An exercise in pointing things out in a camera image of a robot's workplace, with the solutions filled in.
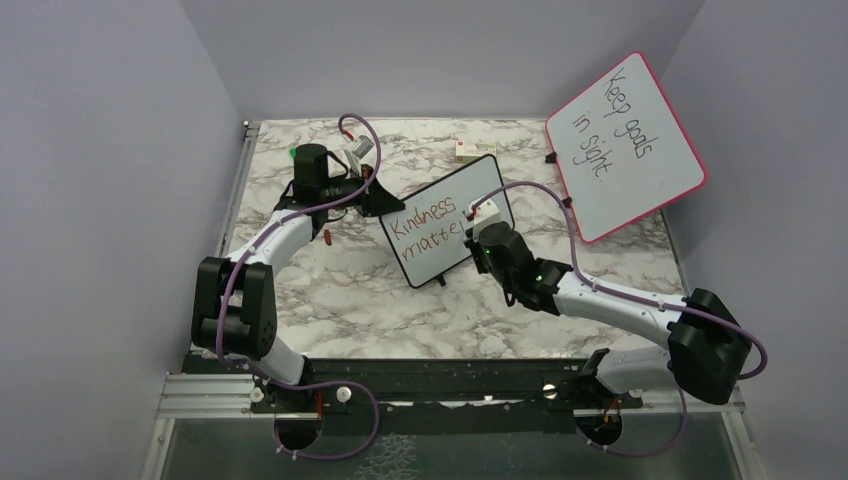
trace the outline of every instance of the marble tabletop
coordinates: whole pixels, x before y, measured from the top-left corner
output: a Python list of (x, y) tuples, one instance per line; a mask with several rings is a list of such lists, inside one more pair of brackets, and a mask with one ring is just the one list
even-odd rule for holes
[[(384, 159), (379, 178), (402, 198), (460, 165), (454, 141), (496, 142), (505, 182), (532, 180), (564, 196), (543, 119), (369, 119)], [(351, 121), (354, 135), (367, 131)], [(265, 224), (292, 178), (289, 149), (315, 142), (339, 151), (335, 119), (266, 121), (239, 208), (231, 250)], [(373, 164), (373, 151), (366, 158)], [(530, 188), (510, 191), (516, 229), (538, 257), (570, 262), (562, 213)], [(407, 284), (376, 218), (351, 211), (301, 249), (275, 280), (278, 336), (293, 350), (323, 358), (586, 357), (598, 348), (649, 343), (604, 324), (508, 308), (491, 276), (467, 260), (446, 275), (446, 287)], [(581, 268), (603, 280), (660, 293), (682, 293), (662, 217), (649, 216), (591, 245), (578, 239)]]

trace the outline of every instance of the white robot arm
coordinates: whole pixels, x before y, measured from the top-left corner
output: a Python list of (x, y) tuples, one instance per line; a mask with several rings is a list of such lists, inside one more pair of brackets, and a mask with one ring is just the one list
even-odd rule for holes
[[(296, 385), (304, 369), (303, 356), (293, 352), (277, 337), (277, 312), (274, 296), (274, 277), (280, 273), (291, 257), (312, 241), (328, 221), (326, 210), (314, 210), (301, 216), (292, 216), (310, 207), (345, 202), (339, 208), (354, 208), (365, 217), (385, 215), (404, 209), (404, 203), (386, 191), (376, 177), (374, 169), (361, 163), (373, 143), (359, 137), (345, 150), (350, 164), (343, 175), (329, 175), (328, 158), (337, 159), (322, 145), (306, 144), (294, 152), (294, 180), (292, 194), (288, 189), (274, 207), (268, 223), (245, 246), (225, 258), (207, 257), (197, 272), (194, 313), (192, 315), (192, 342), (217, 351), (217, 337), (222, 338), (222, 354), (244, 358), (247, 363), (271, 375), (278, 381)], [(241, 268), (236, 268), (244, 258)], [(241, 304), (229, 302), (219, 333), (225, 286), (237, 271), (233, 292), (241, 295)]]
[(644, 337), (656, 347), (628, 352), (599, 350), (590, 360), (597, 382), (613, 394), (647, 388), (683, 388), (705, 402), (724, 404), (751, 349), (743, 336), (674, 307), (690, 307), (728, 322), (736, 321), (712, 292), (696, 289), (689, 297), (646, 292), (603, 281), (604, 290), (651, 299), (649, 308), (599, 290), (601, 280), (581, 279), (567, 264), (536, 258), (521, 235), (502, 222), (492, 200), (466, 212), (471, 228), (466, 246), (480, 273), (491, 274), (507, 305), (583, 317)]

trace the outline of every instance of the small whiteboard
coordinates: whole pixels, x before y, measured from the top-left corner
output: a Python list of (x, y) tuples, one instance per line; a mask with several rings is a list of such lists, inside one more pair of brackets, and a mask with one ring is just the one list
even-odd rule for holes
[(707, 179), (640, 52), (613, 67), (545, 126), (586, 242), (663, 207)]
[[(470, 225), (462, 212), (502, 185), (498, 161), (486, 155), (404, 198), (403, 211), (380, 217), (410, 287), (424, 285), (471, 256), (463, 243)], [(506, 192), (492, 200), (501, 218), (514, 226)]]

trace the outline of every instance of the cable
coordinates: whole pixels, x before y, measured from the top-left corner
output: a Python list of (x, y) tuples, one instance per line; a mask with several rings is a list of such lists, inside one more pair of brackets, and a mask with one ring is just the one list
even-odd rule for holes
[(631, 457), (631, 458), (641, 458), (641, 457), (652, 457), (654, 455), (659, 455), (670, 450), (672, 447), (677, 445), (680, 442), (680, 439), (683, 438), (683, 432), (686, 431), (686, 426), (689, 424), (689, 410), (686, 406), (686, 397), (683, 396), (683, 390), (677, 389), (677, 393), (680, 394), (680, 405), (683, 407), (682, 417), (680, 419), (680, 426), (677, 427), (677, 433), (671, 437), (671, 440), (668, 441), (665, 445), (657, 448), (653, 448), (651, 450), (646, 450), (644, 452), (628, 452), (627, 450), (618, 450), (615, 448), (610, 448), (607, 445), (600, 445), (592, 440), (589, 440), (589, 437), (583, 433), (579, 428), (577, 429), (577, 433), (580, 434), (586, 440), (586, 445), (589, 445), (592, 448), (600, 450), (604, 453), (611, 453), (613, 455), (617, 455), (619, 457)]
[(348, 166), (347, 166), (347, 165), (345, 165), (345, 163), (344, 163), (343, 161), (339, 160), (339, 157), (337, 157), (335, 153), (333, 153), (333, 152), (331, 152), (331, 151), (327, 151), (327, 156), (328, 156), (328, 157), (330, 157), (330, 158), (332, 158), (332, 159), (333, 159), (333, 161), (335, 161), (336, 163), (338, 163), (339, 165), (341, 165), (341, 166), (342, 166), (342, 168), (344, 168), (344, 169), (345, 169), (345, 173), (344, 173), (344, 175), (337, 175), (336, 177), (333, 177), (333, 178), (344, 178), (344, 177), (346, 177), (346, 176), (350, 173), (350, 168), (348, 168)]
[(345, 211), (342, 212), (341, 216), (339, 216), (337, 218), (329, 218), (324, 223), (335, 223), (335, 222), (341, 221), (341, 219), (343, 219), (345, 217), (345, 215), (347, 215), (347, 209), (346, 208), (345, 208)]
[[(497, 195), (498, 193), (500, 193), (504, 190), (508, 190), (510, 188), (515, 188), (515, 187), (535, 187), (535, 188), (538, 188), (538, 189), (544, 191), (545, 193), (547, 193), (548, 195), (550, 195), (554, 199), (554, 201), (556, 201), (557, 205), (559, 206), (559, 209), (562, 210), (562, 214), (565, 216), (565, 225), (566, 225), (566, 229), (568, 231), (568, 240), (569, 240), (569, 243), (571, 245), (571, 263), (574, 266), (574, 274), (577, 275), (577, 278), (579, 278), (580, 281), (582, 281), (586, 285), (593, 285), (594, 284), (595, 288), (597, 288), (601, 292), (612, 295), (614, 297), (622, 298), (624, 300), (629, 300), (629, 301), (635, 302), (635, 303), (640, 303), (642, 305), (646, 305), (646, 306), (649, 306), (649, 307), (660, 308), (660, 303), (657, 302), (656, 300), (651, 300), (649, 298), (643, 298), (643, 297), (640, 297), (638, 295), (633, 295), (633, 294), (627, 293), (627, 292), (621, 292), (621, 291), (616, 290), (614, 288), (610, 288), (610, 287), (607, 287), (605, 285), (598, 284), (597, 282), (593, 282), (592, 280), (590, 280), (589, 277), (587, 277), (586, 274), (584, 274), (580, 270), (580, 267), (578, 267), (578, 265), (577, 265), (577, 245), (576, 245), (576, 242), (574, 240), (574, 227), (571, 224), (571, 216), (568, 214), (568, 209), (565, 207), (565, 205), (560, 201), (559, 197), (550, 188), (548, 188), (548, 187), (546, 187), (546, 186), (544, 186), (540, 183), (528, 182), (528, 181), (523, 181), (523, 180), (518, 181), (518, 182), (507, 183), (506, 185), (498, 187), (498, 188), (492, 190), (491, 192), (487, 193), (480, 200), (477, 200), (477, 202), (474, 205), (472, 205), (472, 209), (476, 210), (477, 207), (479, 207), (480, 204), (485, 202), (486, 200), (492, 198), (493, 196)], [(732, 330), (732, 331), (738, 333), (739, 335), (742, 335), (746, 339), (748, 339), (751, 343), (753, 343), (754, 346), (757, 347), (757, 350), (760, 352), (760, 364), (757, 365), (757, 367), (754, 368), (753, 370), (751, 370), (750, 372), (743, 373), (743, 374), (739, 375), (740, 380), (745, 380), (745, 379), (748, 379), (748, 378), (756, 377), (757, 375), (762, 373), (763, 370), (766, 369), (766, 365), (768, 365), (768, 353), (766, 352), (765, 345), (763, 345), (763, 343), (760, 342), (760, 340), (757, 337), (755, 337), (754, 335), (752, 335), (751, 333), (749, 333), (747, 330), (743, 329), (739, 325), (735, 325), (733, 323), (728, 322), (727, 320), (725, 320), (723, 318), (719, 318), (719, 317), (717, 317), (713, 314), (710, 314), (710, 313), (707, 313), (707, 312), (702, 312), (700, 310), (696, 310), (696, 309), (691, 308), (691, 307), (663, 304), (662, 308), (665, 308), (667, 310), (673, 310), (675, 312), (689, 313), (689, 314), (692, 314), (692, 315), (697, 315), (697, 316), (704, 318), (706, 320), (709, 320), (713, 323), (717, 323), (718, 325), (720, 325), (720, 326), (722, 326), (722, 327), (724, 327), (728, 330)]]
[(283, 197), (285, 197), (286, 195), (288, 195), (289, 190), (291, 190), (291, 186), (292, 186), (292, 185), (294, 185), (294, 180), (289, 180), (289, 184), (288, 184), (288, 185), (286, 185), (286, 189), (285, 189), (285, 190), (283, 190), (283, 194), (282, 194), (282, 195), (280, 195), (280, 198), (283, 198)]
[(274, 380), (273, 378), (270, 379), (270, 383), (273, 383), (274, 385), (276, 385), (280, 388), (284, 388), (286, 390), (294, 390), (294, 391), (312, 390), (313, 388), (324, 388), (324, 387), (341, 387), (341, 386), (353, 387), (353, 388), (362, 390), (365, 393), (365, 395), (368, 396), (368, 400), (370, 400), (371, 405), (374, 407), (374, 426), (371, 428), (371, 434), (368, 435), (368, 438), (364, 442), (362, 442), (362, 445), (354, 448), (353, 450), (351, 450), (347, 453), (340, 453), (338, 455), (316, 455), (316, 454), (313, 454), (313, 453), (300, 453), (299, 451), (296, 452), (294, 450), (289, 450), (288, 448), (285, 447), (285, 445), (283, 445), (283, 442), (280, 441), (280, 437), (278, 435), (277, 428), (274, 427), (274, 438), (277, 440), (277, 446), (279, 447), (277, 449), (278, 453), (279, 452), (285, 452), (285, 453), (292, 455), (293, 458), (300, 457), (300, 458), (308, 458), (310, 460), (328, 460), (328, 461), (346, 460), (348, 458), (354, 457), (354, 456), (362, 453), (362, 451), (365, 450), (366, 448), (368, 448), (372, 443), (374, 443), (374, 440), (377, 438), (377, 432), (380, 429), (380, 406), (379, 406), (379, 403), (377, 403), (377, 398), (374, 396), (374, 393), (372, 393), (371, 390), (368, 390), (368, 388), (365, 385), (362, 385), (362, 384), (356, 383), (356, 382), (350, 382), (350, 381), (347, 381), (347, 380), (335, 380), (335, 381), (332, 381), (332, 382), (322, 382), (322, 383), (316, 383), (316, 384), (313, 384), (313, 385), (298, 386), (298, 385), (286, 385), (285, 383)]
[[(498, 188), (492, 190), (491, 192), (487, 193), (486, 195), (484, 195), (483, 198), (481, 198), (476, 203), (474, 203), (474, 205), (472, 205), (472, 207), (471, 207), (472, 212), (477, 210), (477, 207), (479, 207), (481, 203), (492, 198), (493, 196), (497, 195), (498, 193), (503, 192), (505, 190), (508, 190), (510, 188), (522, 187), (522, 186), (535, 187), (535, 188), (538, 188), (538, 189), (544, 191), (545, 193), (550, 195), (551, 198), (553, 198), (554, 201), (557, 203), (557, 206), (559, 206), (559, 209), (562, 211), (562, 214), (565, 216), (565, 226), (566, 226), (566, 229), (568, 231), (569, 245), (571, 246), (571, 263), (574, 266), (574, 273), (575, 273), (575, 275), (577, 275), (577, 278), (579, 278), (580, 281), (582, 281), (586, 285), (594, 285), (595, 288), (597, 288), (601, 292), (607, 293), (609, 295), (612, 295), (612, 296), (615, 296), (615, 297), (618, 297), (618, 298), (622, 298), (624, 300), (629, 300), (631, 302), (639, 303), (639, 304), (642, 304), (642, 305), (647, 305), (649, 307), (661, 308), (660, 303), (657, 302), (657, 301), (654, 301), (654, 300), (651, 300), (651, 299), (648, 299), (648, 298), (643, 298), (643, 297), (640, 297), (638, 295), (633, 295), (633, 294), (630, 294), (630, 293), (627, 293), (627, 292), (621, 292), (619, 290), (615, 290), (613, 288), (610, 288), (610, 287), (607, 287), (607, 286), (604, 286), (604, 285), (599, 285), (597, 282), (593, 282), (592, 280), (589, 280), (589, 278), (582, 271), (580, 271), (580, 267), (577, 265), (577, 244), (576, 244), (576, 241), (574, 239), (574, 227), (571, 224), (571, 216), (569, 216), (568, 209), (565, 206), (565, 204), (562, 201), (560, 201), (559, 197), (550, 188), (548, 188), (548, 187), (546, 187), (546, 186), (544, 186), (540, 183), (536, 183), (536, 182), (528, 182), (528, 181), (511, 182), (511, 183), (508, 183), (508, 184), (503, 185), (501, 187), (498, 187)], [(739, 335), (742, 335), (743, 337), (747, 338), (751, 343), (753, 343), (757, 347), (757, 350), (760, 352), (760, 364), (757, 365), (757, 367), (754, 368), (753, 370), (751, 370), (750, 372), (743, 373), (743, 374), (739, 375), (739, 380), (745, 380), (745, 379), (748, 379), (748, 378), (755, 377), (755, 376), (759, 375), (760, 373), (762, 373), (763, 370), (766, 369), (766, 365), (768, 364), (768, 353), (766, 352), (766, 347), (765, 347), (765, 345), (762, 344), (762, 342), (760, 342), (759, 339), (757, 339), (757, 337), (755, 337), (754, 335), (749, 333), (747, 330), (739, 327), (738, 325), (734, 325), (733, 323), (730, 323), (723, 318), (719, 318), (715, 315), (712, 315), (712, 314), (706, 313), (706, 312), (702, 312), (702, 311), (696, 310), (694, 308), (683, 307), (683, 306), (678, 306), (678, 305), (663, 305), (663, 307), (668, 309), (668, 310), (673, 310), (673, 311), (676, 311), (676, 312), (689, 313), (689, 314), (692, 314), (692, 315), (697, 315), (701, 318), (704, 318), (704, 319), (709, 320), (713, 323), (716, 323), (716, 324), (718, 324), (718, 325), (720, 325), (724, 328), (732, 330), (732, 331), (738, 333)], [(668, 443), (666, 443), (665, 445), (658, 447), (658, 448), (655, 448), (655, 449), (652, 449), (652, 450), (648, 450), (646, 452), (626, 452), (626, 451), (611, 449), (611, 448), (604, 446), (604, 445), (599, 445), (599, 444), (589, 440), (588, 438), (586, 439), (586, 444), (591, 446), (591, 447), (594, 447), (596, 449), (599, 449), (601, 451), (604, 451), (606, 453), (612, 453), (613, 455), (618, 455), (618, 456), (622, 456), (622, 457), (649, 457), (649, 456), (652, 456), (652, 455), (658, 455), (660, 453), (668, 451), (669, 449), (671, 449), (672, 447), (677, 445), (677, 443), (680, 441), (680, 439), (683, 436), (683, 432), (686, 430), (686, 425), (688, 425), (688, 423), (689, 423), (689, 412), (688, 412), (687, 407), (686, 407), (686, 399), (683, 396), (683, 390), (678, 389), (678, 392), (680, 393), (680, 402), (683, 405), (683, 414), (682, 414), (683, 417), (680, 420), (680, 427), (677, 430), (677, 434), (675, 434), (674, 437)], [(578, 431), (578, 433), (580, 433), (582, 436), (585, 437), (585, 435), (583, 434), (583, 432), (580, 431), (580, 429), (578, 429), (577, 431)]]
[[(357, 196), (359, 196), (360, 194), (365, 192), (365, 190), (367, 190), (368, 187), (371, 186), (371, 184), (374, 183), (374, 180), (377, 178), (377, 172), (380, 171), (380, 163), (382, 161), (382, 148), (380, 146), (380, 139), (377, 137), (377, 132), (374, 131), (374, 127), (372, 127), (371, 124), (368, 123), (368, 121), (365, 120), (364, 118), (362, 118), (361, 116), (356, 115), (354, 113), (346, 113), (346, 114), (342, 115), (341, 117), (339, 117), (338, 127), (339, 127), (339, 131), (342, 134), (348, 136), (351, 139), (353, 139), (353, 135), (351, 135), (350, 132), (345, 130), (344, 126), (343, 126), (344, 121), (348, 118), (353, 118), (355, 120), (358, 120), (368, 130), (368, 133), (371, 134), (371, 137), (374, 140), (374, 150), (376, 151), (376, 160), (374, 160), (374, 171), (367, 179), (365, 179), (365, 183), (363, 183), (363, 185), (361, 187), (356, 189), (356, 191), (354, 191), (350, 195), (343, 197), (343, 198), (340, 198), (338, 200), (334, 200), (332, 202), (325, 203), (323, 205), (316, 205), (314, 207), (305, 208), (303, 210), (299, 210), (297, 212), (286, 215), (285, 217), (280, 219), (280, 221), (276, 225), (273, 225), (271, 228), (268, 228), (267, 230), (265, 230), (265, 232), (260, 234), (256, 238), (256, 240), (253, 242), (253, 244), (251, 245), (251, 248), (246, 249), (244, 254), (242, 254), (242, 256), (239, 257), (239, 259), (236, 261), (235, 265), (233, 266), (232, 272), (230, 272), (230, 277), (227, 280), (227, 285), (224, 288), (224, 295), (221, 298), (221, 310), (218, 312), (218, 326), (217, 326), (217, 331), (215, 333), (215, 354), (218, 356), (218, 361), (221, 362), (222, 364), (228, 366), (228, 367), (237, 367), (237, 366), (241, 366), (241, 365), (246, 363), (246, 360), (243, 360), (243, 361), (238, 362), (238, 363), (233, 362), (233, 361), (229, 360), (228, 358), (226, 358), (224, 356), (224, 320), (226, 319), (226, 316), (227, 316), (227, 306), (229, 305), (230, 297), (233, 294), (233, 289), (235, 287), (236, 277), (238, 276), (238, 273), (241, 270), (241, 267), (244, 266), (244, 262), (246, 262), (247, 259), (250, 258), (252, 251), (255, 251), (255, 247), (262, 245), (262, 242), (264, 242), (272, 233), (274, 233), (277, 230), (277, 228), (279, 228), (280, 226), (284, 225), (286, 222), (288, 222), (288, 221), (290, 221), (294, 218), (297, 218), (297, 217), (300, 217), (300, 216), (303, 216), (303, 215), (309, 215), (309, 214), (312, 214), (312, 213), (315, 213), (315, 212), (319, 212), (321, 210), (329, 210), (331, 208), (338, 207), (339, 205), (343, 205), (343, 204), (349, 202), (350, 200), (353, 200), (354, 198), (356, 198)], [(284, 388), (284, 389), (287, 389), (287, 390), (294, 390), (294, 391), (311, 390), (311, 389), (314, 389), (314, 388), (332, 387), (332, 386), (340, 386), (340, 385), (354, 387), (354, 388), (357, 388), (357, 389), (365, 392), (365, 395), (368, 396), (368, 399), (371, 401), (371, 404), (374, 406), (374, 427), (371, 429), (371, 435), (368, 437), (368, 439), (362, 445), (360, 445), (359, 447), (357, 447), (354, 450), (351, 450), (350, 452), (339, 454), (339, 455), (312, 455), (312, 454), (304, 453), (304, 454), (300, 454), (301, 457), (309, 458), (309, 459), (313, 459), (313, 460), (343, 460), (343, 459), (350, 458), (354, 455), (359, 454), (360, 452), (362, 452), (363, 450), (368, 448), (368, 446), (370, 446), (374, 442), (374, 439), (377, 438), (377, 430), (379, 429), (379, 426), (380, 426), (380, 407), (379, 407), (379, 404), (377, 403), (377, 398), (364, 385), (356, 383), (356, 382), (349, 382), (349, 381), (346, 381), (346, 380), (316, 383), (316, 384), (313, 384), (313, 385), (286, 385), (285, 383), (282, 383), (278, 380), (271, 378), (269, 375), (266, 375), (264, 372), (255, 371), (254, 373), (261, 374), (265, 377), (268, 377), (270, 383), (273, 383), (274, 385), (276, 385), (280, 388)], [(297, 454), (295, 452), (292, 452), (292, 451), (286, 449), (284, 446), (282, 446), (282, 444), (280, 445), (280, 448), (281, 448), (281, 451), (291, 453), (292, 455), (295, 455), (295, 457), (297, 456)]]
[[(362, 125), (368, 130), (368, 133), (370, 133), (371, 137), (373, 137), (374, 139), (374, 150), (376, 151), (377, 158), (374, 161), (373, 174), (370, 175), (367, 179), (365, 179), (365, 183), (362, 184), (361, 187), (359, 187), (358, 189), (356, 189), (356, 191), (346, 197), (325, 203), (323, 205), (316, 205), (314, 207), (298, 210), (294, 213), (286, 215), (285, 217), (280, 219), (280, 221), (276, 225), (273, 225), (271, 228), (265, 230), (262, 234), (260, 234), (251, 245), (252, 247), (258, 247), (259, 245), (262, 245), (262, 242), (264, 242), (265, 239), (267, 239), (272, 233), (274, 233), (277, 228), (280, 227), (280, 225), (284, 225), (289, 220), (303, 215), (309, 215), (311, 213), (319, 212), (321, 210), (328, 210), (339, 205), (343, 205), (349, 202), (350, 200), (353, 200), (354, 198), (365, 192), (365, 190), (367, 190), (368, 187), (371, 186), (371, 184), (374, 182), (374, 179), (377, 178), (377, 172), (380, 171), (380, 162), (382, 161), (382, 148), (380, 146), (380, 139), (377, 137), (377, 132), (374, 131), (374, 127), (372, 127), (371, 124), (368, 123), (368, 121), (364, 118), (354, 113), (346, 113), (339, 117), (338, 127), (339, 131), (342, 132), (342, 134), (347, 135), (348, 137), (351, 137), (352, 135), (350, 134), (350, 132), (345, 130), (343, 126), (344, 121), (348, 118), (353, 118), (362, 123)], [(218, 356), (218, 361), (228, 367), (237, 367), (244, 363), (244, 361), (233, 362), (224, 356), (224, 320), (227, 317), (227, 306), (229, 305), (230, 297), (233, 294), (233, 289), (235, 287), (238, 272), (241, 270), (241, 267), (244, 265), (244, 262), (246, 262), (247, 259), (250, 258), (251, 254), (251, 248), (246, 249), (244, 254), (242, 254), (242, 256), (236, 261), (236, 264), (233, 266), (233, 271), (230, 272), (230, 278), (227, 280), (227, 286), (224, 289), (224, 296), (221, 299), (221, 310), (218, 312), (218, 329), (215, 333), (215, 354)]]
[(612, 402), (610, 402), (610, 405), (607, 408), (604, 409), (604, 417), (607, 417), (608, 416), (607, 412), (609, 412), (612, 409), (612, 407), (615, 407), (615, 406), (618, 406), (618, 413), (620, 415), (621, 414), (621, 403), (620, 402), (621, 401), (618, 399), (618, 397), (613, 397)]

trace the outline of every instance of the gray wall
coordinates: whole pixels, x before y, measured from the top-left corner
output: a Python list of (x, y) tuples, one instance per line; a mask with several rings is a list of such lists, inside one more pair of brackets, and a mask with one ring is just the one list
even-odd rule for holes
[(0, 478), (136, 478), (240, 116), (176, 0), (0, 6)]
[(708, 0), (663, 77), (711, 175), (672, 233), (690, 285), (769, 348), (742, 388), (777, 479), (848, 470), (846, 19), (844, 0)]
[(703, 0), (182, 0), (249, 118), (542, 116), (643, 50), (665, 71)]

